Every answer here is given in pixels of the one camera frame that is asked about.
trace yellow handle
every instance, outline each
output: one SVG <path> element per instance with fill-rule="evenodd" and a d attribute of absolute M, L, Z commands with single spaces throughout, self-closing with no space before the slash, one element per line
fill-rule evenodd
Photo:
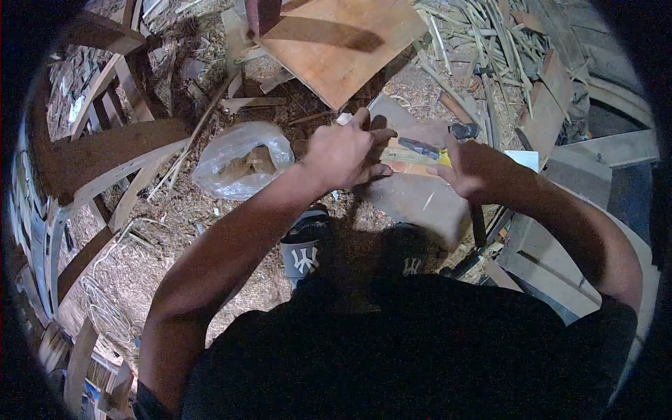
<path fill-rule="evenodd" d="M 453 165 L 450 164 L 450 158 L 448 157 L 448 150 L 441 149 L 441 151 L 439 152 L 439 158 L 436 159 L 436 163 L 438 163 L 439 165 L 453 167 Z"/>

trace hand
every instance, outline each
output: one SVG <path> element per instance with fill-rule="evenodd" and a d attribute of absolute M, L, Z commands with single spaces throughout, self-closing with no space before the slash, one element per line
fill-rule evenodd
<path fill-rule="evenodd" d="M 462 198 L 475 204 L 502 204 L 511 207 L 526 194 L 537 174 L 487 144 L 468 141 L 460 144 L 452 134 L 446 138 L 452 168 L 436 165 L 427 172 L 439 175 Z"/>
<path fill-rule="evenodd" d="M 368 131 L 369 110 L 360 108 L 346 125 L 321 126 L 308 140 L 308 152 L 298 163 L 318 177 L 325 192 L 351 188 L 372 178 L 392 175 L 382 163 L 367 161 L 375 144 L 396 136 L 394 130 Z"/>

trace sandal logo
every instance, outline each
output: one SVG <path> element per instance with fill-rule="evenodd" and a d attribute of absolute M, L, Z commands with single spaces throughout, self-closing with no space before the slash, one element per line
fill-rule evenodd
<path fill-rule="evenodd" d="M 420 268 L 421 264 L 422 258 L 406 258 L 404 260 L 404 271 L 402 274 L 404 277 L 411 274 L 418 274 L 418 269 Z"/>
<path fill-rule="evenodd" d="M 320 266 L 320 263 L 317 262 L 317 248 L 312 247 L 312 259 L 306 256 L 306 251 L 308 248 L 301 248 L 301 260 L 299 260 L 296 250 L 292 250 L 292 255 L 294 256 L 294 267 L 303 274 L 304 267 L 308 267 L 308 270 L 312 273 L 317 267 Z"/>

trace forearm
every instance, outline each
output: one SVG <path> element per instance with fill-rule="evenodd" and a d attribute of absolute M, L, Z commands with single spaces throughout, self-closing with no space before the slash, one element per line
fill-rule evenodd
<path fill-rule="evenodd" d="M 637 311 L 642 272 L 632 245 L 620 228 L 602 211 L 546 178 L 527 174 L 523 185 L 508 206 L 548 229 L 598 291 Z"/>
<path fill-rule="evenodd" d="M 297 164 L 222 217 L 165 275 L 148 322 L 152 317 L 193 314 L 209 323 L 291 224 L 324 193 L 319 180 Z"/>

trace sawdust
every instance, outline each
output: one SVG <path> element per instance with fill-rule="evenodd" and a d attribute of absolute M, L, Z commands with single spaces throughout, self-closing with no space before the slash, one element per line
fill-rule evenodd
<path fill-rule="evenodd" d="M 191 7 L 185 13 L 177 15 L 175 9 L 179 1 L 171 0 L 168 8 L 150 24 L 150 29 L 159 33 L 163 41 L 165 56 L 149 53 L 149 64 L 152 73 L 144 81 L 144 86 L 156 95 L 172 116 L 195 123 L 207 105 L 208 96 L 226 76 L 224 58 L 226 56 L 226 40 L 219 12 L 228 9 L 232 1 L 205 0 Z M 101 14 L 114 12 L 110 4 L 101 6 Z M 468 52 L 469 46 L 459 51 Z M 367 106 L 379 92 L 396 98 L 408 109 L 419 122 L 445 121 L 457 122 L 455 115 L 445 109 L 437 98 L 441 92 L 437 83 L 427 76 L 419 67 L 410 63 L 414 56 L 412 47 L 407 48 L 383 68 L 369 81 L 342 110 L 355 112 L 361 106 Z M 194 58 L 208 63 L 206 70 L 197 79 L 187 79 L 181 72 L 181 64 L 186 58 Z M 452 63 L 454 77 L 448 77 L 448 83 L 458 91 L 464 91 L 466 66 L 468 63 Z M 260 95 L 259 84 L 274 75 L 281 67 L 275 61 L 262 56 L 245 64 L 246 81 L 243 85 L 244 96 Z M 204 94 L 203 100 L 196 100 L 187 92 L 191 83 L 195 83 Z M 477 106 L 485 110 L 485 95 L 480 90 L 474 92 Z M 511 101 L 522 103 L 519 89 L 506 87 Z M 493 89 L 498 114 L 500 115 L 504 149 L 521 149 L 517 137 L 513 136 L 515 117 L 520 106 L 511 106 L 509 115 L 503 105 L 503 96 L 499 87 Z M 130 104 L 118 89 L 124 111 L 130 115 Z M 278 125 L 290 140 L 296 158 L 300 159 L 306 150 L 306 141 L 314 130 L 323 124 L 330 124 L 338 115 L 332 112 L 310 89 L 298 80 L 291 80 L 276 87 L 269 96 L 285 96 L 288 105 L 261 109 L 242 109 L 235 115 L 228 115 L 219 107 L 210 117 L 203 132 L 194 142 L 192 151 L 182 165 L 177 183 L 172 190 L 161 188 L 147 201 L 148 190 L 151 190 L 159 179 L 170 168 L 175 157 L 160 170 L 149 189 L 139 194 L 138 204 L 131 213 L 131 218 L 145 217 L 160 221 L 165 226 L 149 222 L 135 222 L 131 232 L 139 241 L 124 237 L 117 244 L 113 241 L 101 255 L 109 255 L 102 259 L 96 267 L 95 276 L 90 268 L 85 278 L 93 278 L 104 291 L 110 302 L 130 321 L 128 334 L 131 337 L 142 335 L 144 320 L 151 305 L 152 297 L 168 269 L 199 235 L 200 228 L 208 228 L 221 216 L 240 205 L 239 202 L 221 200 L 204 195 L 193 183 L 192 173 L 198 159 L 209 141 L 231 124 L 251 120 L 265 120 Z M 55 103 L 63 98 L 52 97 Z M 307 122 L 290 125 L 291 122 L 312 115 L 319 117 Z M 103 194 L 103 200 L 109 209 L 114 209 L 123 194 L 122 186 L 113 185 Z M 356 292 L 362 288 L 362 280 L 371 278 L 378 264 L 377 256 L 382 251 L 381 232 L 392 226 L 394 220 L 371 204 L 360 202 L 352 192 L 338 191 L 335 196 L 327 194 L 319 200 L 333 217 L 333 231 L 336 237 L 335 254 L 340 262 L 338 278 L 339 286 L 348 292 Z M 484 207 L 486 223 L 492 219 L 496 206 Z M 71 235 L 75 242 L 75 250 L 66 253 L 61 269 L 99 230 L 93 215 L 85 206 L 78 210 L 70 219 Z M 471 229 L 462 238 L 462 245 L 455 253 L 441 258 L 436 256 L 431 263 L 425 265 L 427 271 L 438 271 L 445 266 L 454 267 L 473 248 Z M 221 334 L 235 317 L 248 310 L 271 310 L 290 298 L 289 281 L 284 277 L 279 246 L 275 246 L 263 259 L 259 267 L 247 281 L 243 289 L 214 317 L 208 328 L 206 345 Z M 60 307 L 59 321 L 66 332 L 76 335 L 87 314 L 88 303 L 81 282 L 75 285 Z M 137 372 L 138 349 L 131 342 L 102 343 L 96 350 L 109 361 L 120 366 L 126 360 L 134 372 Z"/>

